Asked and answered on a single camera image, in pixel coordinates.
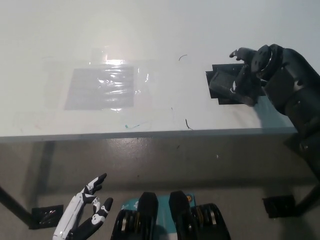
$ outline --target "robotic hand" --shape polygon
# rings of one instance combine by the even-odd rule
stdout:
[[[301,54],[272,44],[259,50],[241,47],[230,57],[244,61],[252,75],[264,80],[264,93],[303,139],[320,133],[320,76]]]
[[[71,199],[54,231],[53,240],[86,240],[102,226],[113,199],[108,198],[101,206],[99,198],[93,194],[102,188],[101,184],[106,176],[105,173],[95,178]],[[78,226],[86,204],[93,204],[93,215]]]

